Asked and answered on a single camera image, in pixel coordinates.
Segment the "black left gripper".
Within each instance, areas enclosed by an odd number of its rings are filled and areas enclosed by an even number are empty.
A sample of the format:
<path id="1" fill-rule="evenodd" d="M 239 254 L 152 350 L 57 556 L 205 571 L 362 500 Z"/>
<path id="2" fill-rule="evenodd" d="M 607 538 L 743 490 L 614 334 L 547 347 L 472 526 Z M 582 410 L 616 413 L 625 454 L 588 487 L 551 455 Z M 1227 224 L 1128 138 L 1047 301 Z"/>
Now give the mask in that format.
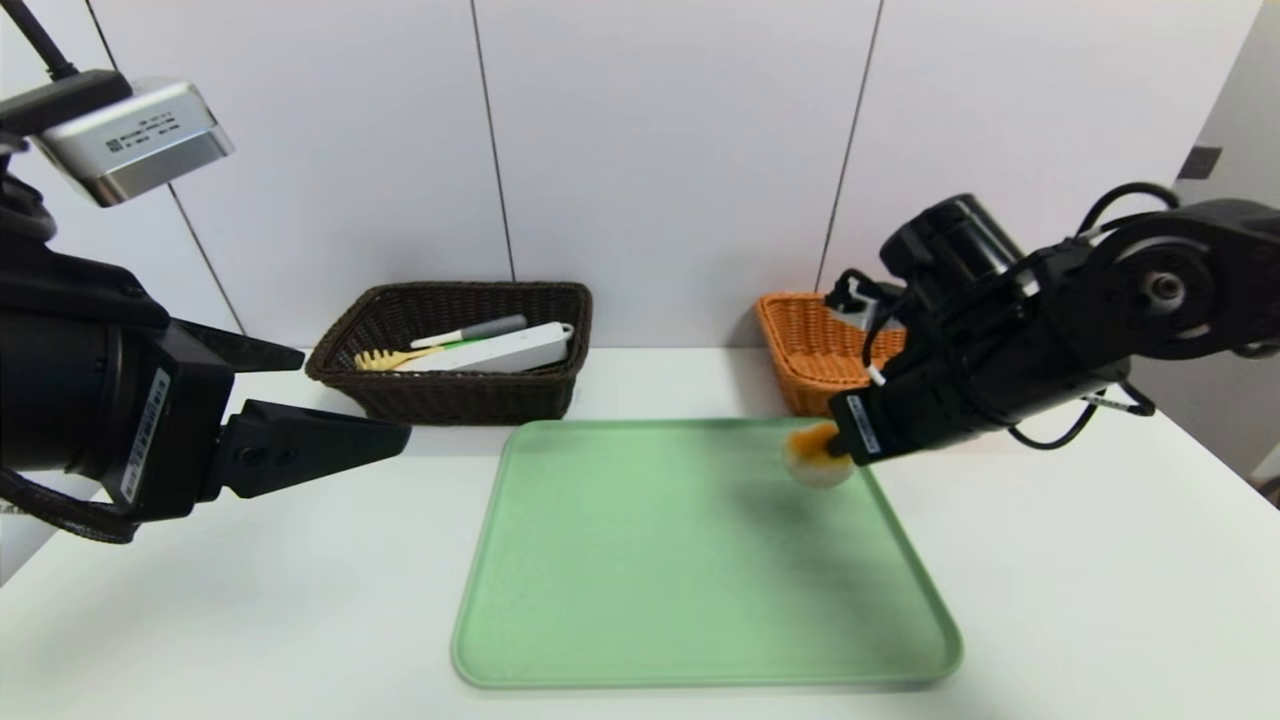
<path id="1" fill-rule="evenodd" d="M 3 498 L 47 524 L 143 524 L 404 451 L 411 427 L 259 400 L 221 429 L 236 373 L 303 364 L 157 305 L 4 307 Z"/>

